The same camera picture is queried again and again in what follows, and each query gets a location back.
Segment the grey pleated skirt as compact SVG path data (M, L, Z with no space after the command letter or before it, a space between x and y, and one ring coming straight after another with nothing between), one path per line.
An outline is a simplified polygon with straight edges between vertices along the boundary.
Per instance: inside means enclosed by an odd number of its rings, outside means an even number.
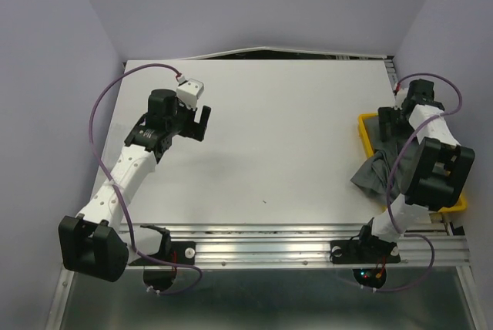
M382 142L380 138L378 117L364 120L364 127L374 150L374 155L367 158L350 179L366 197L384 204L386 200L387 179L397 155L414 129L406 125L401 133Z

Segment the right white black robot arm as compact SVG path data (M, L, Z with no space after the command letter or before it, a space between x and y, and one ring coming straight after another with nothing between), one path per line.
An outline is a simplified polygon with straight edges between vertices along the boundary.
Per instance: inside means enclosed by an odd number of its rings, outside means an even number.
M387 209L362 227L354 242L360 259L373 260L414 222L459 201L475 152L451 134L451 114L432 81L415 79L396 90L393 106L363 121L374 153L351 181Z

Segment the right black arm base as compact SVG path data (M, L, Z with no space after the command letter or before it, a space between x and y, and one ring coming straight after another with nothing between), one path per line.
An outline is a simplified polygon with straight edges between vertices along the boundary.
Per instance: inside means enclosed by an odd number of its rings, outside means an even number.
M387 264L398 264L401 257L397 244L386 242L372 234L370 221L357 235L330 241L329 261L333 264L369 264L369 268L354 269L358 284L381 289L387 280Z

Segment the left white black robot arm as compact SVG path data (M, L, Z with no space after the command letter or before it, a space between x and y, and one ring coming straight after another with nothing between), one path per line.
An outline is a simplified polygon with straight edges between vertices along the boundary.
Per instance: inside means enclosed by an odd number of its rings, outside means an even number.
M205 137L211 109L204 106L197 120L196 109L204 86L196 80L175 90L154 89L147 111L138 119L124 141L119 158L96 194L74 217L59 223L62 262L66 269L105 281L120 278L136 251L136 242L119 237L123 220L137 190L172 146L173 137L196 141Z

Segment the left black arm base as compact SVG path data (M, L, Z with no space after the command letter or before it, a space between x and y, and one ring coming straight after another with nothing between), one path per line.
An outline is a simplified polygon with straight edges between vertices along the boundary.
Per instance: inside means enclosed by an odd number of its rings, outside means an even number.
M169 229L155 224L142 224L140 227L160 235L159 248L156 253L149 254L149 259L139 255L137 259L130 261L128 266L166 267L164 270L144 269L143 283L148 292L158 296L176 295L191 290L203 279L202 270L195 265L195 241L173 241ZM184 288L172 289L180 268L194 270L198 277Z

